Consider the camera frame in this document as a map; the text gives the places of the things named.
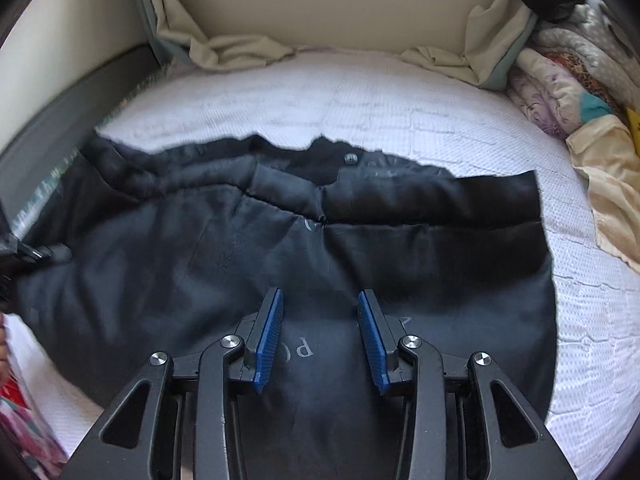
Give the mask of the dark navy padded coat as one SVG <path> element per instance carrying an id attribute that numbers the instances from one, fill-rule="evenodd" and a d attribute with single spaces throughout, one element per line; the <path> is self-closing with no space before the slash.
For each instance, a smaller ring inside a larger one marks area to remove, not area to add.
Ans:
<path id="1" fill-rule="evenodd" d="M 99 405 L 153 352 L 203 350 L 281 289 L 266 391 L 240 405 L 253 479 L 387 479 L 400 405 L 374 390 L 360 292 L 440 352 L 493 356 L 538 414 L 556 360 L 536 176 L 260 136 L 160 154 L 94 138 L 27 235 L 70 258 L 16 278 L 13 310 Z"/>

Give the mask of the green floral bed sheet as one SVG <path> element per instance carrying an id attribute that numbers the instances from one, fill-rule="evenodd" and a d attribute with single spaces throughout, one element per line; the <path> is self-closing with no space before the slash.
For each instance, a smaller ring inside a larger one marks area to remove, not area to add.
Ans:
<path id="1" fill-rule="evenodd" d="M 124 114 L 124 111 L 138 99 L 139 96 L 148 92 L 151 88 L 160 84 L 166 79 L 174 69 L 176 63 L 169 61 L 158 63 L 158 69 L 151 75 L 143 79 L 137 87 L 134 87 L 128 96 L 125 96 L 112 110 L 109 112 L 95 127 L 91 136 L 87 136 L 84 143 L 81 143 L 73 149 L 73 151 L 65 156 L 36 187 L 30 196 L 30 199 L 18 212 L 18 214 L 9 220 L 13 234 L 19 238 L 27 240 L 30 232 L 44 215 L 50 201 L 58 194 L 58 188 L 64 179 L 64 174 L 74 166 L 75 160 L 80 156 L 80 152 L 86 144 L 92 143 L 95 138 L 105 136 L 106 128 L 110 126 L 117 118 Z"/>

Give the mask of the grey padded headboard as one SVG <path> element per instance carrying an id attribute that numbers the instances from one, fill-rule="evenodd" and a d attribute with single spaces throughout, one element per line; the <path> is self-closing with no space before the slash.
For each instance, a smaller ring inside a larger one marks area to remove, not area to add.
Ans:
<path id="1" fill-rule="evenodd" d="M 1 205 L 14 218 L 38 184 L 137 84 L 158 69 L 144 44 L 116 56 L 35 114 L 1 154 Z"/>

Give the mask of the white quilted bed cover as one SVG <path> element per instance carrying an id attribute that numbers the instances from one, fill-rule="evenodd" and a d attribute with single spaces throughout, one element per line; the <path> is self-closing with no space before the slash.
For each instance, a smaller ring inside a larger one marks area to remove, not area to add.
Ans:
<path id="1" fill-rule="evenodd" d="M 530 124 L 507 98 L 423 73 L 382 54 L 311 52 L 265 70 L 227 75 L 179 66 L 139 96 L 105 137 L 150 153 L 257 133 L 302 150 L 320 136 L 444 167 L 457 177 L 535 170 L 553 258 L 556 350 L 547 422 L 578 479 L 613 479 L 639 439 L 639 274 L 597 248 L 586 184 L 564 144 Z M 356 322 L 327 313 L 313 335 L 285 292 L 283 344 L 262 420 L 298 408 L 292 427 L 318 452 L 291 463 L 291 479 L 333 476 L 346 445 L 365 437 L 356 415 L 380 404 Z M 23 322 L 10 318 L 26 387 L 62 449 L 76 451 L 98 404 L 63 378 Z"/>

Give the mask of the cream folded blanket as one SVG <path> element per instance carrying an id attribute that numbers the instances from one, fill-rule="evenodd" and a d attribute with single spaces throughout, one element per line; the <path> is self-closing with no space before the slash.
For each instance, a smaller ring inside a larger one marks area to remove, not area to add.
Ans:
<path id="1" fill-rule="evenodd" d="M 639 270 L 639 156 L 615 115 L 593 119 L 566 139 L 573 168 L 587 180 L 597 246 Z"/>

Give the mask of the pink floral folded quilt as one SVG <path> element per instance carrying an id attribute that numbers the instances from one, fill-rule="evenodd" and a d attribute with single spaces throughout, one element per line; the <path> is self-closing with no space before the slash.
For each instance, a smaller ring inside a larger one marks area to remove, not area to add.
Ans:
<path id="1" fill-rule="evenodd" d="M 565 67 L 531 48 L 521 50 L 510 68 L 506 95 L 530 122 L 562 141 L 593 119 L 613 113 Z"/>

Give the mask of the beige right curtain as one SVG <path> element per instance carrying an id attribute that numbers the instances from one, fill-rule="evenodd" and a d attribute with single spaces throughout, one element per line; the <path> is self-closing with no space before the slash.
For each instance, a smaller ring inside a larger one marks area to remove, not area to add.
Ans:
<path id="1" fill-rule="evenodd" d="M 417 46 L 402 52 L 400 58 L 474 87 L 502 90 L 535 24 L 533 11 L 522 0 L 494 0 L 487 8 L 474 6 L 470 11 L 460 54 Z"/>

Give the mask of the yellow patterned pillow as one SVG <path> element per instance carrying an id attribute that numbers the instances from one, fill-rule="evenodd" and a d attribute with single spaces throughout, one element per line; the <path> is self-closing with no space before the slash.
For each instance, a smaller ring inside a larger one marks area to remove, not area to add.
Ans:
<path id="1" fill-rule="evenodd" d="M 632 110 L 626 108 L 626 114 L 629 122 L 629 131 L 631 134 L 632 142 L 634 142 L 634 149 L 638 156 L 640 156 L 640 115 Z"/>

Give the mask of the grey dotted folded quilt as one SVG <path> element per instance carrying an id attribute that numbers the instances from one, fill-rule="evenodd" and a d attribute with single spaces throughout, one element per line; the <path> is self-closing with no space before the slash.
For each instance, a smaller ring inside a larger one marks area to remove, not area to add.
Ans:
<path id="1" fill-rule="evenodd" d="M 571 53 L 621 106 L 639 110 L 639 59 L 603 0 L 586 0 L 561 23 L 541 21 L 532 35 L 541 52 Z"/>

